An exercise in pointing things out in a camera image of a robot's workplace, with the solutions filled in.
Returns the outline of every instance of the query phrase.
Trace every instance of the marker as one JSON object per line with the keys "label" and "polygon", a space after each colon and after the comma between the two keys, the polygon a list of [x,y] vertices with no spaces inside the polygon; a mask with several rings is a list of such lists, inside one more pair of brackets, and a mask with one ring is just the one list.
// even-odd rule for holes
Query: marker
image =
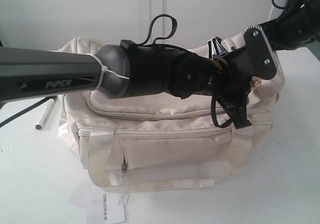
{"label": "marker", "polygon": [[58,99],[58,97],[55,96],[53,99],[50,99],[46,103],[45,109],[44,109],[38,123],[36,124],[35,129],[40,130],[45,126],[45,124],[47,123],[48,118],[49,118],[49,116],[50,116],[50,114],[56,104],[57,99]]}

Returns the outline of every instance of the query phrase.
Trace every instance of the white wall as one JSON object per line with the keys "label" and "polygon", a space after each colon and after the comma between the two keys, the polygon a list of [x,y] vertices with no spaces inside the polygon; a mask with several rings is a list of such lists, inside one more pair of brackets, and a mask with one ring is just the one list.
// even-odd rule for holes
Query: white wall
{"label": "white wall", "polygon": [[[179,22],[169,42],[193,48],[266,21],[271,7],[270,0],[0,0],[0,39],[38,49],[57,49],[75,36],[138,42],[152,17],[165,12]],[[153,36],[169,29],[157,22]]]}

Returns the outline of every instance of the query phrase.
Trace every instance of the white cable tie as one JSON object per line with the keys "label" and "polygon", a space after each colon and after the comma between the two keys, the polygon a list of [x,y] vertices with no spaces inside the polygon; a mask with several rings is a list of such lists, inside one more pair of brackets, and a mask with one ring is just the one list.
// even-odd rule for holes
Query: white cable tie
{"label": "white cable tie", "polygon": [[101,83],[102,83],[102,80],[103,80],[103,78],[104,78],[104,73],[105,73],[105,72],[112,73],[113,75],[115,75],[116,77],[119,77],[119,78],[124,78],[124,79],[130,80],[130,78],[125,77],[125,76],[122,76],[122,75],[119,75],[119,74],[117,74],[116,72],[110,70],[107,66],[105,66],[105,65],[102,63],[102,61],[101,61],[97,56],[95,56],[95,55],[93,55],[93,54],[91,54],[91,53],[86,53],[86,55],[90,55],[90,56],[92,56],[93,58],[95,58],[95,60],[96,60],[96,61],[100,64],[100,66],[101,66],[101,75],[100,75],[99,83],[98,83],[98,85],[97,85],[97,87],[96,87],[97,89],[100,88],[100,86],[101,86]]}

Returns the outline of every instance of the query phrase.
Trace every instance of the beige bag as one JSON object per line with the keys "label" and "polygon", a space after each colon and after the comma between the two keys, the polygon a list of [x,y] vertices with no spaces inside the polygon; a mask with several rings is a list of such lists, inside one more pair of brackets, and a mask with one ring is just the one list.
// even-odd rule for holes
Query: beige bag
{"label": "beige bag", "polygon": [[[224,40],[240,48],[243,34]],[[105,43],[78,37],[59,51],[95,54]],[[192,50],[208,57],[207,46]],[[93,183],[108,192],[150,192],[211,187],[244,169],[249,154],[272,129],[270,110],[284,77],[278,64],[270,81],[249,95],[251,127],[213,125],[211,98],[181,100],[162,93],[108,100],[97,91],[64,95],[59,135],[79,153]],[[228,116],[217,107],[218,121]]]}

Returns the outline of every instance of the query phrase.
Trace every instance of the paper label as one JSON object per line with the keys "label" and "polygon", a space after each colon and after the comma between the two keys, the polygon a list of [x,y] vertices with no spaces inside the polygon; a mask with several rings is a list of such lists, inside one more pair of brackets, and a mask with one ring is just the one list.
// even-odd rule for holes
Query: paper label
{"label": "paper label", "polygon": [[123,195],[106,193],[90,182],[80,182],[68,202],[87,209],[87,224],[115,224],[126,221]]}

